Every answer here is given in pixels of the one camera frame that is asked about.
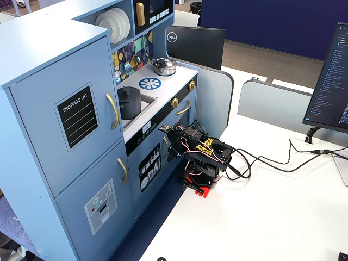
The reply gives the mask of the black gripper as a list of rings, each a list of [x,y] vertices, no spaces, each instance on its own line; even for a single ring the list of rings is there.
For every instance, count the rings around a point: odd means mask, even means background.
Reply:
[[[185,128],[182,126],[174,126],[170,129],[169,139],[171,146],[168,150],[167,161],[171,162],[175,158],[179,158],[182,152],[189,152],[190,148],[185,136]]]

